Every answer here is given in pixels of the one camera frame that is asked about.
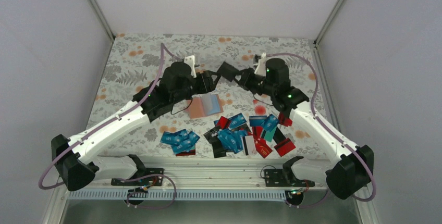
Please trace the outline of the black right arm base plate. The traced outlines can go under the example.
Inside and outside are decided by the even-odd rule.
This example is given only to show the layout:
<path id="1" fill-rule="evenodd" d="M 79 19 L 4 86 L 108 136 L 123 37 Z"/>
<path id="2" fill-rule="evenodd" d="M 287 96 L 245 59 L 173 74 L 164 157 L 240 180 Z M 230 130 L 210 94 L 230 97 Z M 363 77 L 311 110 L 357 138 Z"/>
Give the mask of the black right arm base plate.
<path id="1" fill-rule="evenodd" d="M 314 187 L 315 182 L 297 179 L 292 173 L 283 169 L 264 169 L 264 180 L 267 187 Z"/>

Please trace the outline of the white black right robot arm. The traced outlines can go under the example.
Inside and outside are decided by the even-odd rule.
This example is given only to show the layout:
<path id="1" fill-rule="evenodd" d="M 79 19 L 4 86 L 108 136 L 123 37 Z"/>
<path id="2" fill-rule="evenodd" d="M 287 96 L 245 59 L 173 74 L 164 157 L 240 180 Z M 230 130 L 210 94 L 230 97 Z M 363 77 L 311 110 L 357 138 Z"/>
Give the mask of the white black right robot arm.
<path id="1" fill-rule="evenodd" d="M 282 172 L 285 184 L 295 186 L 303 179 L 325 184 L 343 200 L 371 184 L 372 194 L 364 201 L 374 198 L 377 187 L 373 150 L 349 140 L 316 112 L 314 98 L 291 85 L 284 60 L 261 55 L 255 68 L 240 70 L 237 75 L 240 78 L 236 82 L 241 87 L 253 94 L 268 95 L 284 119 L 306 130 L 326 155 L 325 160 L 296 158 L 286 163 L 288 168 Z"/>

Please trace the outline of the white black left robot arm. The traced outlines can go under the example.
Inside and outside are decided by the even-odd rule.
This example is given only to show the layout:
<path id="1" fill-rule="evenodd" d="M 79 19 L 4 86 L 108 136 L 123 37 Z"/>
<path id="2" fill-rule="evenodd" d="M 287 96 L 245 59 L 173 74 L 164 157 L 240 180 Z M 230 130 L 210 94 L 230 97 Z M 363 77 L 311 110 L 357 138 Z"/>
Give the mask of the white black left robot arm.
<path id="1" fill-rule="evenodd" d="M 123 108 L 94 127 L 51 141 L 52 159 L 68 191 L 76 191 L 94 180 L 117 179 L 140 184 L 146 167 L 137 155 L 99 157 L 101 151 L 128 132 L 152 123 L 192 96 L 215 90 L 220 75 L 213 71 L 193 74 L 192 67 L 174 62 L 158 82 L 135 94 Z"/>

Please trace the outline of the white stripe card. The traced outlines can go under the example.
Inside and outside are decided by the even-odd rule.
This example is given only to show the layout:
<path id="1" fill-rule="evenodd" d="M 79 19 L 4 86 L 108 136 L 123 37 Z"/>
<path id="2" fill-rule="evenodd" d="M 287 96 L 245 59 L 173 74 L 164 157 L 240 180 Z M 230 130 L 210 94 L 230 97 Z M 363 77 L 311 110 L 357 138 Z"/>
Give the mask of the white stripe card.
<path id="1" fill-rule="evenodd" d="M 256 155 L 257 150 L 255 146 L 255 141 L 252 135 L 246 135 L 242 138 L 243 151 L 246 156 Z"/>

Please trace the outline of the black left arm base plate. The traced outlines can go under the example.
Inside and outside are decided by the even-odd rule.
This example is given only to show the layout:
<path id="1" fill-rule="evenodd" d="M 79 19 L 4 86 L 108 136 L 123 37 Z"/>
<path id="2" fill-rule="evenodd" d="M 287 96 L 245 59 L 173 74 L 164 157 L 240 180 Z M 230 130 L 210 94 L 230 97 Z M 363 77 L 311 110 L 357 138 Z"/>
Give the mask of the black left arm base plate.
<path id="1" fill-rule="evenodd" d="M 146 168 L 137 171 L 131 178 L 126 181 L 112 178 L 112 186 L 161 186 L 163 179 L 164 168 Z"/>

